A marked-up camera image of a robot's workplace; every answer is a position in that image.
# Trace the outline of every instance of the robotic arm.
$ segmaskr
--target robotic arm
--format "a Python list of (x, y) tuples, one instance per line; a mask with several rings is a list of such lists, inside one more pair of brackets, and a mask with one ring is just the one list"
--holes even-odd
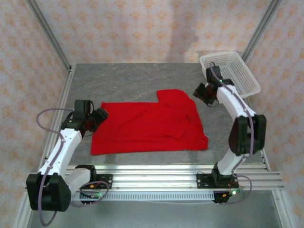
[[(265, 144), (266, 118), (257, 115), (242, 100), (230, 79), (223, 79), (219, 66), (206, 69), (207, 84), (200, 84), (194, 96), (210, 106), (215, 100), (222, 103), (234, 121), (230, 136), (229, 150), (212, 169), (211, 174), (197, 174), (198, 188), (238, 188), (235, 169), (252, 154), (263, 149)], [(227, 202), (220, 198), (217, 202)]]
[(84, 184), (96, 181), (96, 170), (93, 165), (78, 165), (73, 173), (66, 177), (73, 152), (86, 131), (95, 132), (108, 117), (108, 113), (102, 108), (91, 111), (91, 104), (93, 103), (89, 100), (75, 101), (74, 112), (70, 113), (61, 124), (60, 133), (64, 138), (64, 143), (60, 154), (57, 154), (62, 143), (59, 138), (38, 174), (28, 176), (26, 185), (33, 210), (38, 210), (39, 188), (45, 174), (47, 177), (42, 191), (42, 210), (66, 211), (70, 205), (71, 196)]

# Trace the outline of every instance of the red shirt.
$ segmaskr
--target red shirt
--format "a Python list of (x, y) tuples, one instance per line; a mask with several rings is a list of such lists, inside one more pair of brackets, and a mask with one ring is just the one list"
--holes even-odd
[(93, 134), (91, 154), (206, 150), (208, 138), (193, 100), (157, 91), (158, 102), (102, 103), (109, 116)]

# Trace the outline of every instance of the metal bracket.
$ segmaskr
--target metal bracket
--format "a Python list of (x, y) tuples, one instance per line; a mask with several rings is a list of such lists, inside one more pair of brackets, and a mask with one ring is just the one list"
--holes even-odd
[(221, 181), (216, 183), (212, 174), (197, 173), (196, 182), (198, 189), (237, 189), (238, 180), (231, 176), (230, 181)]

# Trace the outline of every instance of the plastic basket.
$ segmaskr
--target plastic basket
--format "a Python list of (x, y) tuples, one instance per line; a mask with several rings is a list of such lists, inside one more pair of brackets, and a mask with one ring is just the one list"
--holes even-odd
[(255, 77), (235, 51), (223, 51), (212, 53), (199, 58), (203, 74), (206, 78), (206, 68), (210, 67), (210, 62), (220, 67), (221, 75), (224, 79), (230, 78), (236, 86), (237, 92), (242, 98), (257, 94), (261, 91)]

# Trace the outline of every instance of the orange floral pattern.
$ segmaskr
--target orange floral pattern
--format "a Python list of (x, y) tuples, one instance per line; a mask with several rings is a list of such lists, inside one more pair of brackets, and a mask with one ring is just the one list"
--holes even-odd
[(76, 64), (198, 62), (214, 51), (244, 52), (270, 1), (37, 2), (69, 62)]
[(45, 144), (36, 114), (56, 107), (67, 74), (26, 1), (2, 2), (0, 15), (0, 226), (10, 228)]
[(250, 98), (268, 119), (265, 149), (283, 172), (299, 224), (304, 224), (304, 4), (282, 1), (248, 66), (262, 90)]

